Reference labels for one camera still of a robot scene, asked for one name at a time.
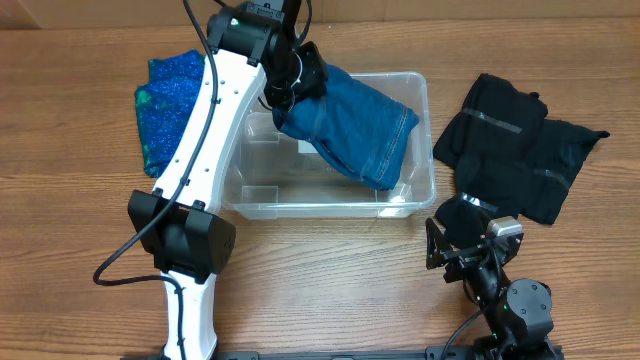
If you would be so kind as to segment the blue denim jeans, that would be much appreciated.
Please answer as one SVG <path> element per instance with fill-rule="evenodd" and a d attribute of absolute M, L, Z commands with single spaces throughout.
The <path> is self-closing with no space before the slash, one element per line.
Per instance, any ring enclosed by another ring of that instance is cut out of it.
<path fill-rule="evenodd" d="M 394 189 L 418 115 L 334 65 L 327 71 L 324 96 L 273 109 L 276 128 L 310 143 L 342 175 L 378 191 Z"/>

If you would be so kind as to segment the blue green sequin cloth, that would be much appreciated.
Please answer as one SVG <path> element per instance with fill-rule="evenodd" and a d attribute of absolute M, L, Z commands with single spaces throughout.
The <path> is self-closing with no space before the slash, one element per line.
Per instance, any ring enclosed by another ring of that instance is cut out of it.
<path fill-rule="evenodd" d="M 201 87 L 204 57 L 197 50 L 148 61 L 148 81 L 135 91 L 143 171 L 158 178 L 170 163 Z"/>

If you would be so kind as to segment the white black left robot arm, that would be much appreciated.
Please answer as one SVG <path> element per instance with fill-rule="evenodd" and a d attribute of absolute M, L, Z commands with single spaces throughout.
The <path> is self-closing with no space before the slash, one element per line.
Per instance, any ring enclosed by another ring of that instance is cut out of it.
<path fill-rule="evenodd" d="M 296 32 L 300 0 L 222 5 L 196 30 L 206 52 L 198 97 L 181 141 L 152 192 L 134 191 L 128 214 L 135 235 L 95 270 L 103 272 L 136 243 L 157 274 L 116 285 L 161 281 L 168 337 L 161 359 L 213 359 L 216 277 L 233 250 L 236 229 L 219 217 L 222 188 L 240 127 L 260 95 L 272 108 L 326 93 L 327 73 L 316 45 Z"/>

